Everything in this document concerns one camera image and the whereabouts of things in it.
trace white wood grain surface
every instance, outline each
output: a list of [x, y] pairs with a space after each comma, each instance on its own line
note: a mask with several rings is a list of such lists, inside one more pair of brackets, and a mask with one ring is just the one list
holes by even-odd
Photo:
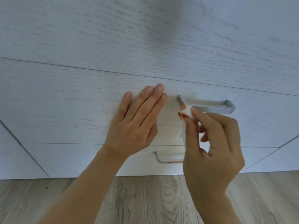
[[291, 141], [246, 171], [269, 172], [299, 170], [299, 138]]
[[0, 122], [0, 179], [47, 177]]
[[299, 135], [299, 96], [23, 61], [0, 64], [0, 118], [22, 143], [103, 144], [123, 94], [159, 82], [169, 98], [153, 145], [183, 145], [178, 94], [212, 105], [230, 99], [243, 147], [280, 147]]
[[299, 95], [299, 0], [0, 0], [0, 57]]
[[[47, 172], [50, 178], [78, 177], [90, 164], [102, 145], [78, 144], [28, 144], [23, 146]], [[244, 147], [242, 152], [245, 167], [258, 162], [277, 148]], [[182, 164], [161, 164], [156, 161], [154, 152], [158, 151], [169, 160], [176, 154], [184, 154], [184, 146], [150, 145], [130, 156], [117, 176], [173, 175], [184, 174]]]

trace gray handle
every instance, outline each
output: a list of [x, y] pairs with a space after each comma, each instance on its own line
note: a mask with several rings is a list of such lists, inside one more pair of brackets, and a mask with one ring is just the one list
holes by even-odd
[[233, 102], [230, 100], [224, 101], [223, 106], [213, 106], [213, 105], [199, 105], [199, 104], [189, 104], [185, 101], [182, 95], [178, 95], [176, 98], [178, 104], [182, 106], [184, 103], [186, 105], [191, 105], [193, 108], [201, 111], [201, 112], [213, 112], [219, 114], [231, 114], [236, 109]]
[[173, 160], [169, 160], [169, 161], [162, 161], [158, 155], [157, 155], [157, 151], [155, 151], [155, 156], [156, 156], [156, 160], [158, 163], [183, 163], [184, 159], [173, 159]]

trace floor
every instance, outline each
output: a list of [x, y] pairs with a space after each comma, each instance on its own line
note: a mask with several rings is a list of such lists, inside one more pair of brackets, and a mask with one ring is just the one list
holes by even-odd
[[[0, 181], [0, 223], [35, 223], [75, 179]], [[243, 224], [295, 224], [299, 171], [242, 173], [228, 195]], [[96, 223], [200, 223], [184, 176], [115, 178]]]

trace wood grain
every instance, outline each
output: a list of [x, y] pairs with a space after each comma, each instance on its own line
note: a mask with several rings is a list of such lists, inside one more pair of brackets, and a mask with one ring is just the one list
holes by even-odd
[[247, 169], [249, 172], [289, 170], [299, 170], [299, 138], [294, 139]]
[[[78, 177], [90, 164], [102, 145], [76, 144], [24, 144], [25, 148], [48, 173], [50, 178]], [[244, 147], [244, 170], [277, 148]], [[171, 160], [176, 154], [184, 154], [183, 146], [150, 145], [130, 156], [117, 176], [177, 175], [183, 174], [182, 164], [161, 164], [156, 161], [155, 151], [163, 159]]]
[[[71, 181], [0, 181], [0, 222], [35, 223]], [[228, 195], [243, 224], [297, 224], [298, 189], [298, 171], [242, 173]], [[183, 175], [115, 178], [95, 223], [203, 224]]]
[[0, 56], [299, 95], [299, 0], [1, 0]]
[[230, 99], [243, 147], [280, 147], [299, 135], [299, 96], [22, 61], [0, 64], [0, 118], [22, 143], [103, 144], [123, 94], [136, 96], [158, 82], [168, 102], [153, 145], [183, 145], [178, 94], [210, 105]]
[[0, 179], [47, 177], [0, 121]]

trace drawer handle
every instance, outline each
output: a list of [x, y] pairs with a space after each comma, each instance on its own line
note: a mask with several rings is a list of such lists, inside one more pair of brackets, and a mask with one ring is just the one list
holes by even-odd
[[201, 112], [213, 112], [218, 114], [231, 114], [236, 109], [233, 102], [230, 100], [224, 101], [223, 106], [213, 106], [213, 105], [199, 105], [199, 104], [189, 104], [185, 101], [182, 95], [178, 95], [176, 98], [178, 104], [182, 106], [184, 103], [186, 105], [191, 105], [193, 108], [201, 111]]
[[183, 159], [173, 159], [169, 161], [162, 161], [159, 156], [157, 155], [157, 151], [155, 151], [156, 160], [158, 163], [183, 163]]

